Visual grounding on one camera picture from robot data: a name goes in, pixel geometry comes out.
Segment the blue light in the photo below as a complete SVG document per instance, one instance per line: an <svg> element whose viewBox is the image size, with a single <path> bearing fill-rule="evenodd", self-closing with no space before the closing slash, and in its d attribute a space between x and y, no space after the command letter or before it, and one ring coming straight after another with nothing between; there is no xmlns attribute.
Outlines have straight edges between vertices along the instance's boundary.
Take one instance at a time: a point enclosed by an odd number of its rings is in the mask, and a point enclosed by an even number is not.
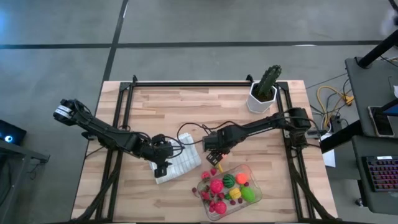
<svg viewBox="0 0 398 224"><path fill-rule="evenodd" d="M4 138L4 140L6 140L6 142L11 142L12 141L12 136L6 136Z"/></svg>

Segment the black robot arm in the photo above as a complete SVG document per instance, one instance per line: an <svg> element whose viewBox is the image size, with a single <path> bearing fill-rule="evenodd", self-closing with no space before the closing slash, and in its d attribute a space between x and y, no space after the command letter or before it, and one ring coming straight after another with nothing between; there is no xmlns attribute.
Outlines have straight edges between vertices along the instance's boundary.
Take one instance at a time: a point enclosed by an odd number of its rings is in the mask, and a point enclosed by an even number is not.
<svg viewBox="0 0 398 224"><path fill-rule="evenodd" d="M303 108L291 108L287 111L289 117L284 114L274 113L272 116L251 122L245 125L231 124L203 137L204 151L210 151L206 159L212 164L222 160L223 154L228 154L230 149L247 137L270 131L272 129L284 129L289 132L291 146L305 147L307 140L305 132L311 128L310 120Z"/></svg>
<svg viewBox="0 0 398 224"><path fill-rule="evenodd" d="M95 118L78 100L62 100L53 117L67 126L78 125L85 129L95 135L99 143L109 150L122 150L137 158L155 162L156 178L167 174L167 166L171 163L165 160L173 156L173 146L165 140L163 134L150 139L144 133L114 128Z"/></svg>

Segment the clear plastic container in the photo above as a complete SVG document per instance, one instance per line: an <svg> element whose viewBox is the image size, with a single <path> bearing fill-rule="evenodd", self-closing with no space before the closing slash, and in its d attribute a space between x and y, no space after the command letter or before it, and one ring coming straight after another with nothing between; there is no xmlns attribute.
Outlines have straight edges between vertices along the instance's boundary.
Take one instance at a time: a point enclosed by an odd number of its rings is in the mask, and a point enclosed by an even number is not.
<svg viewBox="0 0 398 224"><path fill-rule="evenodd" d="M247 165L239 165L239 166L235 167L234 169L230 169L230 170L223 172L222 174L216 175L210 179L205 179L205 180L199 182L197 189L198 189L198 191L201 191L202 189L205 189L207 185L210 186L210 183L212 180L215 180L215 179L223 180L223 177L227 174L231 174L235 177L236 174L238 174L238 173L246 174L246 177L248 178L248 182L249 182L249 187L254 192L254 201L247 202L247 201L243 200L243 203L238 203L238 200L234 200L236 202L236 204L231 205L229 200L223 199L223 202L226 204L227 209L224 214L218 214L216 212L209 212L209 205L203 200L203 197L202 197L201 193L199 192L201 201L203 202L203 207L205 208L206 214L211 221L217 221L220 218L223 218L233 212L236 212L244 207L247 207L247 206L261 200L261 198L262 198L261 189L258 186L258 184L253 176L253 173L251 172L251 169ZM235 182L235 185L233 187L231 187L231 188L223 187L223 190L221 192L223 192L225 195L227 195L231 189L233 189L235 187L240 189L240 186L241 186L240 184Z"/></svg>

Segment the wooden table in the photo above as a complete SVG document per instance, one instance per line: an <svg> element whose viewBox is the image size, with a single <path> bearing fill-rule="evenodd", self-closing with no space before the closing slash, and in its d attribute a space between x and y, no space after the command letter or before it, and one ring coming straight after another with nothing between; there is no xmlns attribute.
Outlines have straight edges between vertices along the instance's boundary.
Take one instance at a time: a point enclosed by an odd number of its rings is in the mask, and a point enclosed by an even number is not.
<svg viewBox="0 0 398 224"><path fill-rule="evenodd" d="M112 124L120 82L104 82L96 117ZM312 117L310 105L301 80L288 81L293 106L302 107ZM129 125L132 130L150 136L163 133L175 136L185 122L217 126L226 120L239 124L278 112L274 103L265 114L252 114L246 107L248 87L135 87ZM196 126L186 126L181 133L190 133L199 140L205 132ZM99 148L91 142L87 153ZM148 161L125 154L119 179L114 210L115 222L208 222L203 205L192 192L201 173L210 170L201 144L196 145L202 165L193 171L157 185ZM92 154L84 163L72 217L79 216L98 193L106 150ZM308 181L312 192L333 216L335 203L319 148L303 150ZM262 200L224 217L220 222L287 222L296 221L294 199L287 167L281 130L275 129L247 138L221 161L224 170L240 164L248 165L262 190ZM305 199L302 207L307 217Z"/></svg>

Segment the white pot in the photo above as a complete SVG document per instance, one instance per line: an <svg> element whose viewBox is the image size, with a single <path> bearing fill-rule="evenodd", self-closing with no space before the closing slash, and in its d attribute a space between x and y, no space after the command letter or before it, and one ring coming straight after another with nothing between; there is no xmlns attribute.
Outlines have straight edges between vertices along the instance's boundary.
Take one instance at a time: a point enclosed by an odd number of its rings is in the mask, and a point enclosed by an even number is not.
<svg viewBox="0 0 398 224"><path fill-rule="evenodd" d="M270 101L265 101L265 102L260 102L259 100L256 99L251 93L253 91L253 88L255 85L257 85L259 82L254 82L251 84L250 92L249 92L249 97L248 100L246 100L246 104L249 108L249 111L252 113L264 113L266 110L275 102L276 99L276 91L277 89L275 87L273 88L273 97L272 100Z"/></svg>

